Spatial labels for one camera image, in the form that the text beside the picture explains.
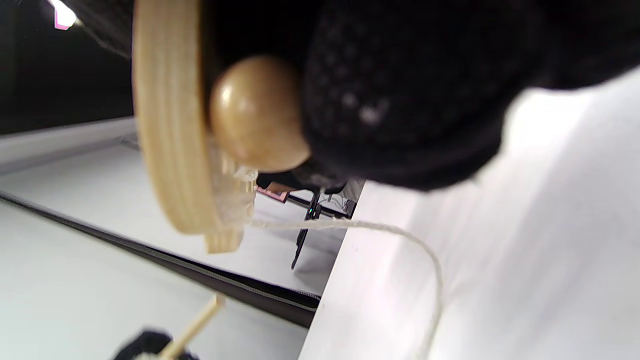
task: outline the chair leg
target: chair leg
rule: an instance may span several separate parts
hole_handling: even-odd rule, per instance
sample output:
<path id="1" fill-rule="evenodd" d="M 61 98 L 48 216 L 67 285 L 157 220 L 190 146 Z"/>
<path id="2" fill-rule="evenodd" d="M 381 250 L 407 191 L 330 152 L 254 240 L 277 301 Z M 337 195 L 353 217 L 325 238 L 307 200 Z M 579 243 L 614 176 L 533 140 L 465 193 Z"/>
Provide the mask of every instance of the chair leg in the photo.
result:
<path id="1" fill-rule="evenodd" d="M 314 196 L 311 198 L 309 202 L 309 207 L 307 208 L 307 214 L 305 214 L 305 221 L 311 219 L 320 218 L 320 205 L 318 202 L 320 201 L 320 192 L 314 192 Z M 298 258 L 300 257 L 300 252 L 302 251 L 302 245 L 305 244 L 305 239 L 307 238 L 307 233 L 309 229 L 300 229 L 298 233 L 298 238 L 296 239 L 296 255 L 293 258 L 293 262 L 291 263 L 291 270 L 296 267 L 296 263 L 298 262 Z"/>

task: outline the light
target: light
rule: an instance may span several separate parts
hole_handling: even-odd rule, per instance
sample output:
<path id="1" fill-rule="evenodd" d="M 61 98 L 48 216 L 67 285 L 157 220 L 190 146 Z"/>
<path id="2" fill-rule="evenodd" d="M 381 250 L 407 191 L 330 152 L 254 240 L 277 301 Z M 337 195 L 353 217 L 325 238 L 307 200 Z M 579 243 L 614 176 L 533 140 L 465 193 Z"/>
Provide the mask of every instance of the light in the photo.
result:
<path id="1" fill-rule="evenodd" d="M 53 26 L 56 29 L 66 30 L 76 23 L 77 17 L 70 8 L 60 0 L 49 0 L 49 3 L 53 5 L 55 12 L 55 20 Z"/>

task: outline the white surface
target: white surface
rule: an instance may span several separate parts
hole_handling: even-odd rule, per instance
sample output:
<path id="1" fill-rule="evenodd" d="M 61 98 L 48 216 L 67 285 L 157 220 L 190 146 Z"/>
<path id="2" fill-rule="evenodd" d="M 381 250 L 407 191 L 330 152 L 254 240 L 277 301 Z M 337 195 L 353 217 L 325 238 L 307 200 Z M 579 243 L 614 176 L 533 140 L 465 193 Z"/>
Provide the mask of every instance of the white surface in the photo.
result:
<path id="1" fill-rule="evenodd" d="M 55 152 L 101 143 L 135 132 L 136 123 L 130 117 L 0 136 L 0 167 L 30 158 L 48 156 Z"/>
<path id="2" fill-rule="evenodd" d="M 212 292 L 91 237 L 0 204 L 0 359 L 111 359 L 143 328 L 177 336 Z M 294 360 L 306 329 L 234 302 L 190 349 Z"/>
<path id="3" fill-rule="evenodd" d="M 197 236 L 184 236 L 158 206 L 137 151 L 117 145 L 0 176 L 0 190 L 133 240 L 223 270 L 322 294 L 345 231 L 309 231 L 296 270 L 298 230 L 247 228 L 240 249 L 205 254 Z M 300 221 L 306 209 L 257 196 L 255 216 Z"/>
<path id="4" fill-rule="evenodd" d="M 443 264 L 430 360 L 638 358 L 638 98 L 640 71 L 532 91 L 474 181 L 427 194 L 367 184 L 356 217 L 409 230 Z M 404 239 L 349 230 L 300 359 L 410 359 L 433 310 L 431 268 Z"/>

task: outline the cord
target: cord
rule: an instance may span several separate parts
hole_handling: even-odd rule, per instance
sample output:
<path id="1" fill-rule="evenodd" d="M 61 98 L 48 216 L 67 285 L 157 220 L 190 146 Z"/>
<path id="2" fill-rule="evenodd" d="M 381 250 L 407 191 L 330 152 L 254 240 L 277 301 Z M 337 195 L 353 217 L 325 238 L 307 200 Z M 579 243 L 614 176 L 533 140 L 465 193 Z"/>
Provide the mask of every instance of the cord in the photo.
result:
<path id="1" fill-rule="evenodd" d="M 428 359 L 431 345 L 433 344 L 433 338 L 435 337 L 438 324 L 440 323 L 440 318 L 442 317 L 442 311 L 444 307 L 442 296 L 444 280 L 442 276 L 442 266 L 440 264 L 440 260 L 438 260 L 438 256 L 435 254 L 433 249 L 429 247 L 429 245 L 425 244 L 420 238 L 397 226 L 359 220 L 333 219 L 306 220 L 298 222 L 270 222 L 265 220 L 251 219 L 247 221 L 247 224 L 249 226 L 262 229 L 348 229 L 350 227 L 358 227 L 362 229 L 384 231 L 386 233 L 400 235 L 405 237 L 410 242 L 418 245 L 431 258 L 431 261 L 433 262 L 433 272 L 436 277 L 436 299 L 433 309 L 433 316 L 431 319 L 431 325 L 429 326 L 424 340 L 420 344 L 420 347 L 414 357 L 415 359 Z"/>

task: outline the wooden knob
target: wooden knob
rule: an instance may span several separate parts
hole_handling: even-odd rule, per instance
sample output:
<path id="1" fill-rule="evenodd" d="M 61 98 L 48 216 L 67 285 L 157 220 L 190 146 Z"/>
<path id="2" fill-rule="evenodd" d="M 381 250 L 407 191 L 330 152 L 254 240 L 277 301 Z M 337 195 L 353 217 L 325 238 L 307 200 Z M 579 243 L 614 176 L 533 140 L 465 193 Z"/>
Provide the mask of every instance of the wooden knob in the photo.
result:
<path id="1" fill-rule="evenodd" d="M 220 77 L 209 104 L 213 135 L 239 163 L 282 172 L 309 157 L 301 130 L 300 81 L 283 61 L 270 56 L 240 61 Z"/>

